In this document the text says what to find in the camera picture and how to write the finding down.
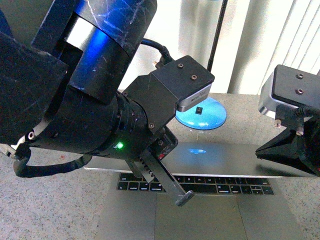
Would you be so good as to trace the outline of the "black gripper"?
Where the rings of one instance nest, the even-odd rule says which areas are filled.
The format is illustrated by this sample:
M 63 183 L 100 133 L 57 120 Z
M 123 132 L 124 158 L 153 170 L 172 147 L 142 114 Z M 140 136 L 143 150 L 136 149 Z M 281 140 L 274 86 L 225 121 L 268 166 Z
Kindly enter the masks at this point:
M 149 147 L 166 133 L 166 124 L 175 116 L 178 98 L 163 80 L 150 73 L 138 76 L 123 93 L 117 92 L 116 99 L 118 118 L 99 148 L 99 155 L 127 160 L 132 173 L 148 183 L 157 178 L 174 203 L 182 207 L 195 193 L 185 192 Z

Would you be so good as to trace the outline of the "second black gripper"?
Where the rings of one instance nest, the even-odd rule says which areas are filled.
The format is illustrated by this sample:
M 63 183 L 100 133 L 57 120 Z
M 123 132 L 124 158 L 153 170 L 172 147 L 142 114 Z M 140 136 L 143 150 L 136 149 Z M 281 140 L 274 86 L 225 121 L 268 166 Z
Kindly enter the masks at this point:
M 275 110 L 275 120 L 286 129 L 259 147 L 255 155 L 319 177 L 320 109 L 280 104 Z

